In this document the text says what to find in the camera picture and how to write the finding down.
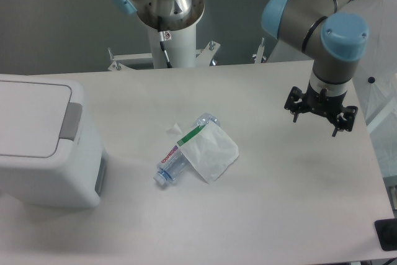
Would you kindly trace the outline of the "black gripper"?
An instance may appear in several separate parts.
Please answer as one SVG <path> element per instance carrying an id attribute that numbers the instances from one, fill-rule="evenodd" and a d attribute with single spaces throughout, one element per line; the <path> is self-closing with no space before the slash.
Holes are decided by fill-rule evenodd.
<path id="1" fill-rule="evenodd" d="M 357 106 L 343 106 L 347 92 L 331 96 L 330 92 L 322 88 L 315 91 L 308 85 L 306 92 L 300 88 L 292 87 L 284 105 L 293 115 L 293 123 L 297 123 L 300 114 L 312 113 L 326 118 L 334 125 L 332 137 L 335 137 L 339 130 L 352 130 L 355 117 L 358 113 Z"/>

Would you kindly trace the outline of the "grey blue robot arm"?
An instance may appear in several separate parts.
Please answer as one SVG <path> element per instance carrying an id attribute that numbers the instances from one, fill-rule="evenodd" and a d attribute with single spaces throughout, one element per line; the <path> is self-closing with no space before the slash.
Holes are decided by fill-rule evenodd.
<path id="1" fill-rule="evenodd" d="M 358 107 L 343 101 L 369 37 L 362 17 L 341 11 L 351 1 L 270 0 L 261 17 L 268 34 L 313 60 L 307 90 L 292 87 L 284 108 L 294 119 L 308 112 L 324 117 L 334 133 L 353 129 Z"/>

